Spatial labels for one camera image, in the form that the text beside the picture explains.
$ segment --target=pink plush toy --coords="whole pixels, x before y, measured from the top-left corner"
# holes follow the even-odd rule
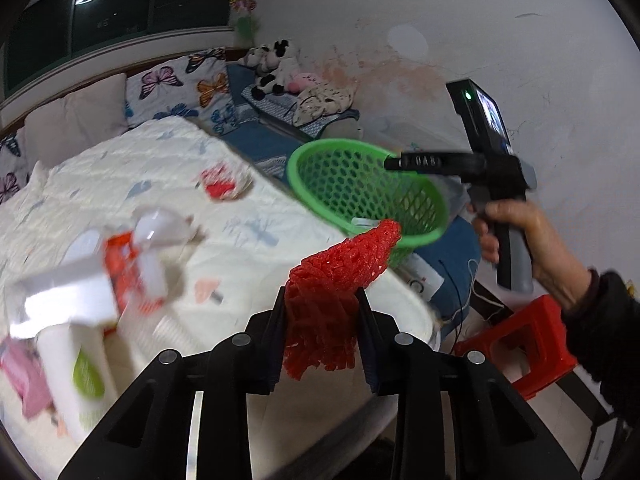
[[[287,92],[290,94],[299,94],[303,90],[322,82],[322,78],[316,74],[311,72],[300,73],[294,76],[291,82],[287,85]]]

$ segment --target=window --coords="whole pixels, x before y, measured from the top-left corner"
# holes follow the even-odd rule
[[[5,96],[75,56],[145,34],[228,23],[228,0],[40,0],[4,50]]]

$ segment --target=bed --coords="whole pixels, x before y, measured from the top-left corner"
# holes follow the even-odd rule
[[[254,184],[240,200],[214,203],[196,188],[199,172],[220,157],[252,174]],[[183,118],[168,117],[102,142],[52,170],[34,168],[29,184],[0,206],[0,292],[22,274],[55,265],[87,227],[129,225],[140,205],[193,215],[205,235],[180,257],[180,285],[173,289],[170,308],[209,348],[241,331],[251,314],[271,308],[288,270],[301,258],[344,238],[226,142]],[[203,276],[220,282],[222,304],[194,300],[194,283]],[[431,339],[431,310],[394,273],[383,273],[367,294],[372,307],[392,314],[401,330]],[[0,330],[6,333],[3,314]],[[106,347],[123,391],[146,361],[117,336],[107,338]],[[2,423],[30,467],[42,480],[55,479],[76,446],[56,436],[47,414],[26,422],[2,374],[0,402]],[[274,394],[248,399],[254,478],[332,478],[388,424],[395,402],[372,399],[360,365],[340,372],[310,370],[300,382],[283,375]],[[190,454],[191,478],[193,464]]]

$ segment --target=device screen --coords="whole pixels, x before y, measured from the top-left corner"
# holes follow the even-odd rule
[[[497,151],[513,154],[509,137],[507,136],[504,123],[502,122],[500,112],[498,111],[498,107],[495,105],[495,102],[481,89],[479,89],[478,86],[476,86],[476,95],[478,96],[478,101],[482,107],[482,111],[484,112],[484,118],[487,125],[496,134],[500,135],[500,139],[490,135],[492,147]]]

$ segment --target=beige pillow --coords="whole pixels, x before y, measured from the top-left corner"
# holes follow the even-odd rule
[[[127,131],[124,111],[125,74],[36,108],[24,120],[29,171],[36,161],[53,168],[88,148]]]

